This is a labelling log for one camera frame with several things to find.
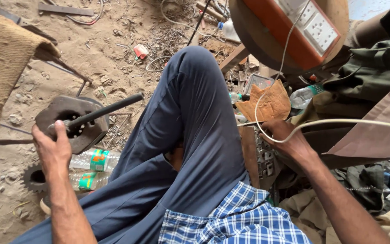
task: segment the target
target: metal chain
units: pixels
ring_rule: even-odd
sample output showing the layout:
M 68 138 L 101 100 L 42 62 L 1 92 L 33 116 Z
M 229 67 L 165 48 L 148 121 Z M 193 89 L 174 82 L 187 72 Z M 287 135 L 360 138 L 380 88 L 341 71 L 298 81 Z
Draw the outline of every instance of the metal chain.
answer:
M 365 186 L 365 187 L 359 187 L 359 188 L 348 188 L 346 187 L 347 190 L 349 191 L 361 191 L 361 190 L 371 190 L 371 189 L 377 189 L 377 187 L 374 186 Z

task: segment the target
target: blue checkered shirt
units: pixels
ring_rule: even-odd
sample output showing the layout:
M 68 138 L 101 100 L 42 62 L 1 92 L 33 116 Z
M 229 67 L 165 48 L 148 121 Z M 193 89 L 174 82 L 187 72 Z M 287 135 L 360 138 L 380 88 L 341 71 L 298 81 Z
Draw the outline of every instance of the blue checkered shirt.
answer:
M 239 182 L 207 218 L 167 210 L 159 243 L 311 243 L 268 194 Z

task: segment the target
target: green bottle label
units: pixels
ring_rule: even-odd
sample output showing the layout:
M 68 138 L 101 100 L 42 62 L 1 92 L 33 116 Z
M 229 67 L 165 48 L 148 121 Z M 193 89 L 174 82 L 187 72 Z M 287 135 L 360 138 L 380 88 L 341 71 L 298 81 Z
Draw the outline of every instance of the green bottle label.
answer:
M 96 177 L 96 174 L 96 172 L 92 172 L 82 175 L 81 179 L 79 180 L 79 190 L 90 190 L 91 183 L 93 182 L 94 177 Z
M 323 89 L 323 85 L 319 85 L 319 84 L 311 85 L 311 86 L 308 86 L 308 87 L 311 89 L 312 94 L 314 94 L 314 95 L 317 95 L 320 92 L 324 92 L 325 91 Z
M 103 151 L 100 149 L 97 149 L 94 151 L 94 154 L 91 157 L 90 161 L 90 169 L 97 170 L 97 171 L 104 171 L 105 170 L 105 161 L 108 157 L 109 151 Z

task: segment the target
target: man's right hand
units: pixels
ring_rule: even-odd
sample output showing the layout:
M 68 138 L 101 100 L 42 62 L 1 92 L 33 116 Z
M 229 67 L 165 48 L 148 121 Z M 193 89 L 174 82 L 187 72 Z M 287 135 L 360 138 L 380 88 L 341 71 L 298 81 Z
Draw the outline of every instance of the man's right hand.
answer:
M 295 126 L 291 123 L 285 122 L 281 119 L 272 119 L 264 122 L 261 128 L 269 135 L 272 134 L 275 140 L 284 140 L 290 135 Z M 269 140 L 264 134 L 260 136 L 268 142 L 268 144 L 275 150 L 285 153 L 294 160 L 301 162 L 301 159 L 318 157 L 317 153 L 311 148 L 306 141 L 302 132 L 297 131 L 287 142 L 277 143 Z

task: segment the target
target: torn cardboard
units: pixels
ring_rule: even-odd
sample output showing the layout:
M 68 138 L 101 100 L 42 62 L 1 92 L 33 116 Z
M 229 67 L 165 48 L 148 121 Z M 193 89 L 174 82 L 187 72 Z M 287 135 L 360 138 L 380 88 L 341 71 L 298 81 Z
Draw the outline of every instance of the torn cardboard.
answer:
M 257 107 L 258 121 L 286 119 L 291 110 L 291 103 L 281 80 L 277 80 L 272 86 L 263 90 L 260 90 L 258 86 L 252 85 L 249 101 L 237 102 L 235 105 L 246 119 L 250 122 L 254 122 L 255 106 L 264 92 L 266 92 L 266 94 Z

